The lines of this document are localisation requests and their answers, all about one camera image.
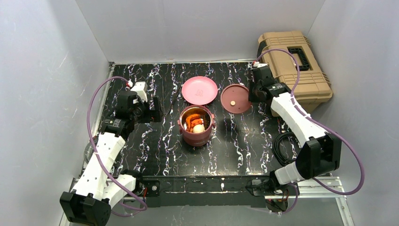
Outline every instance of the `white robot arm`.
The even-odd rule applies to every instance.
[[[284,185],[310,179],[338,169],[341,140],[303,116],[296,107],[306,111],[293,99],[291,90],[272,76],[267,64],[254,64],[253,80],[249,85],[249,101],[266,102],[287,123],[301,146],[296,160],[270,172],[268,181],[249,186],[255,190],[272,192]]]
[[[115,116],[106,117],[101,124],[97,153],[93,154],[99,155],[107,172],[110,172],[135,124],[160,122],[163,118],[157,97],[153,98],[154,110],[150,110],[146,91],[145,82],[137,82],[131,90],[119,92]],[[61,195],[60,203],[70,222],[104,226],[111,209],[127,194],[114,183],[106,184],[104,170],[96,157],[91,158],[71,192]],[[137,175],[138,172],[124,170],[117,181],[129,191],[134,191]]]

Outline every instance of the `gray wall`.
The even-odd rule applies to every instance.
[[[398,225],[399,2],[327,0],[308,38],[334,96],[316,118],[346,137],[366,168],[348,197],[356,225]],[[338,175],[346,191],[359,167],[343,148]]]
[[[0,2],[0,225],[58,225],[108,62],[75,1]]]
[[[255,58],[267,31],[307,34],[324,0],[76,0],[108,61]]]

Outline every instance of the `pot handle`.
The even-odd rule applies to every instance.
[[[179,125],[179,132],[180,132],[180,134],[182,134],[183,132],[182,132],[182,128],[180,126],[180,120],[177,120],[177,124]]]
[[[214,114],[211,114],[211,117],[212,117],[212,127],[213,128],[215,128],[215,115]]]

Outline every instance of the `egg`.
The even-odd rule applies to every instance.
[[[196,126],[194,126],[194,128],[192,128],[193,133],[202,133],[204,131],[205,131],[205,127],[202,124],[196,125]]]

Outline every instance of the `logo on plate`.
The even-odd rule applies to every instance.
[[[195,94],[196,96],[202,97],[203,96],[204,91],[201,89],[197,90],[197,93]]]

